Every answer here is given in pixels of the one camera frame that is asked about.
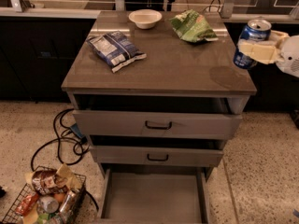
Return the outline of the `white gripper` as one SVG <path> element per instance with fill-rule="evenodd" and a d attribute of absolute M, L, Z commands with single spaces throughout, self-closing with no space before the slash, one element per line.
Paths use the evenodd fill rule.
<path fill-rule="evenodd" d="M 272 30 L 269 40 L 241 39 L 237 47 L 254 61 L 263 64 L 276 63 L 283 73 L 299 77 L 299 35 L 289 36 L 288 33 Z"/>

